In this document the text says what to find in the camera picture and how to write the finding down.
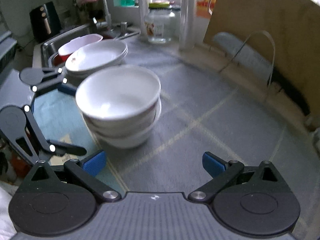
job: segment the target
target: white dish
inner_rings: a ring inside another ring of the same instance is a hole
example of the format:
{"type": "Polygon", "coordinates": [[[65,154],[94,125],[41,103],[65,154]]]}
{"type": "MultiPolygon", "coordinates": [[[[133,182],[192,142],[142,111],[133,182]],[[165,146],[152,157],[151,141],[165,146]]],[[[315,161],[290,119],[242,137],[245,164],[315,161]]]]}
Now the white dish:
{"type": "Polygon", "coordinates": [[[67,73],[69,76],[71,77],[75,77],[75,78],[79,78],[79,79],[85,79],[87,78],[88,76],[90,76],[91,74],[101,70],[101,69],[104,69],[104,68],[107,68],[107,67],[110,67],[110,66],[117,66],[117,65],[121,65],[123,62],[124,62],[124,57],[128,54],[128,50],[118,59],[110,62],[109,64],[106,64],[104,66],[101,66],[101,67],[97,67],[97,68],[94,68],[94,69],[91,69],[91,70],[88,70],[86,72],[71,72],[71,71],[68,71],[67,70],[67,73]]]}
{"type": "Polygon", "coordinates": [[[127,53],[128,46],[120,40],[103,40],[81,47],[66,61],[69,72],[87,73],[104,67],[127,53]]]}
{"type": "Polygon", "coordinates": [[[95,33],[88,34],[82,37],[77,37],[60,47],[58,49],[58,53],[60,56],[70,55],[74,53],[76,50],[80,49],[81,47],[93,42],[101,41],[102,39],[103,36],[95,33]]]}
{"type": "Polygon", "coordinates": [[[144,129],[143,131],[140,131],[136,134],[133,134],[128,137],[123,137],[123,138],[108,138],[105,137],[99,133],[94,134],[101,140],[107,142],[108,144],[120,148],[120,149],[128,149],[128,148],[134,148],[139,146],[140,144],[144,143],[149,136],[151,135],[152,129],[155,126],[155,124],[158,122],[160,115],[161,115],[161,101],[159,100],[159,104],[157,105],[157,110],[156,110],[156,117],[153,123],[144,129]]]}
{"type": "Polygon", "coordinates": [[[160,80],[151,70],[134,65],[113,66],[86,78],[76,91],[76,103],[92,119],[124,120],[151,107],[160,90],[160,80]]]}
{"type": "Polygon", "coordinates": [[[83,118],[87,124],[87,127],[92,132],[97,132],[103,136],[110,138],[125,137],[140,132],[153,123],[156,116],[158,104],[160,103],[159,101],[160,99],[155,103],[153,108],[150,111],[148,111],[145,115],[134,116],[126,120],[113,122],[100,121],[98,125],[95,125],[95,123],[97,123],[98,120],[90,119],[85,115],[83,115],[83,118]]]}

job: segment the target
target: red bowl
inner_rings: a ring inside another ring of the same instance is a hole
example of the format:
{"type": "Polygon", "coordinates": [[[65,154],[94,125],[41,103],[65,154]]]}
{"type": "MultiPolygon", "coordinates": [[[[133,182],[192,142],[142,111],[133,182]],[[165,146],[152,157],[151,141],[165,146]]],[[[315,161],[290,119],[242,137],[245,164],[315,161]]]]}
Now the red bowl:
{"type": "Polygon", "coordinates": [[[63,62],[67,61],[68,57],[70,57],[71,54],[68,55],[59,55],[63,62]]]}

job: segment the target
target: glass jar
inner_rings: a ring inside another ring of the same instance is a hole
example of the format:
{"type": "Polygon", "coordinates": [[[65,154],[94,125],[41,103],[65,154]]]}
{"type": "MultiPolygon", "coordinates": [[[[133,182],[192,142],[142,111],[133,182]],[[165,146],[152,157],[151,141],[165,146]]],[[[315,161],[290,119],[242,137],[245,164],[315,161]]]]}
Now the glass jar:
{"type": "Polygon", "coordinates": [[[148,40],[161,44],[172,40],[175,31],[175,13],[168,4],[149,4],[149,13],[145,16],[148,40]]]}

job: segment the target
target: white bowl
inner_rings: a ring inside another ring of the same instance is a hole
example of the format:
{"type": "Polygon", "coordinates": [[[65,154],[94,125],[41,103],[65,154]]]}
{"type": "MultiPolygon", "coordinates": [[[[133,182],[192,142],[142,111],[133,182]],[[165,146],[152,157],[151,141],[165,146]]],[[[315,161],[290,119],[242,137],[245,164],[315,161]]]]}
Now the white bowl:
{"type": "Polygon", "coordinates": [[[97,136],[97,138],[107,142],[108,144],[120,148],[120,149],[128,149],[128,148],[134,148],[139,146],[140,144],[144,143],[149,136],[151,135],[152,129],[155,126],[155,124],[158,122],[160,115],[161,115],[161,101],[159,100],[159,104],[157,105],[157,110],[156,110],[156,117],[153,123],[144,129],[143,131],[140,131],[136,134],[133,134],[128,137],[123,137],[123,138],[108,138],[106,136],[103,136],[99,133],[94,134],[97,136]]]}
{"type": "Polygon", "coordinates": [[[147,114],[145,114],[144,116],[138,115],[126,120],[120,120],[120,121],[114,121],[114,122],[101,121],[101,123],[99,123],[100,125],[106,125],[106,124],[108,125],[112,123],[112,125],[109,125],[108,127],[103,127],[103,126],[101,127],[101,126],[95,125],[93,120],[90,117],[87,117],[85,115],[83,116],[83,118],[87,124],[87,127],[92,132],[97,132],[103,136],[110,137],[110,138],[126,137],[146,129],[153,123],[159,103],[160,103],[160,99],[156,102],[153,109],[148,111],[147,114]]]}
{"type": "Polygon", "coordinates": [[[101,70],[101,69],[104,69],[104,68],[107,68],[107,67],[110,67],[110,66],[116,66],[116,65],[120,65],[121,63],[124,62],[124,57],[128,54],[128,50],[126,50],[126,52],[118,59],[110,62],[109,64],[106,64],[106,65],[103,65],[103,66],[100,66],[100,67],[97,67],[97,68],[94,68],[92,70],[88,70],[86,71],[85,73],[83,72],[70,72],[67,70],[67,73],[70,77],[74,77],[74,78],[79,78],[79,79],[85,79],[87,78],[88,76],[90,76],[91,74],[101,70]]]}
{"type": "Polygon", "coordinates": [[[93,42],[101,41],[102,39],[103,36],[95,33],[88,34],[82,37],[77,37],[60,47],[58,49],[58,53],[60,56],[70,55],[74,53],[76,50],[80,49],[81,47],[93,42]]]}
{"type": "Polygon", "coordinates": [[[114,65],[114,61],[123,58],[128,46],[120,40],[103,40],[81,47],[66,61],[68,72],[88,73],[95,68],[114,65]]]}
{"type": "Polygon", "coordinates": [[[124,120],[150,108],[160,96],[160,80],[133,65],[108,67],[87,77],[76,91],[76,103],[91,119],[124,120]]]}

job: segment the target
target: faucet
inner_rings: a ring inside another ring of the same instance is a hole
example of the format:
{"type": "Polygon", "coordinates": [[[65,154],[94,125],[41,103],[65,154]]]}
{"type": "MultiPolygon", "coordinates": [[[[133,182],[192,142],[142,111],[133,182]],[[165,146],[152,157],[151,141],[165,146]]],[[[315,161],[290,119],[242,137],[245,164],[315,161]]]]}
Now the faucet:
{"type": "Polygon", "coordinates": [[[101,29],[101,28],[107,26],[109,28],[109,30],[111,30],[112,29],[111,14],[109,13],[107,0],[102,0],[102,1],[103,1],[105,22],[97,22],[97,20],[95,18],[93,18],[93,22],[95,23],[95,25],[97,26],[98,29],[101,29]]]}

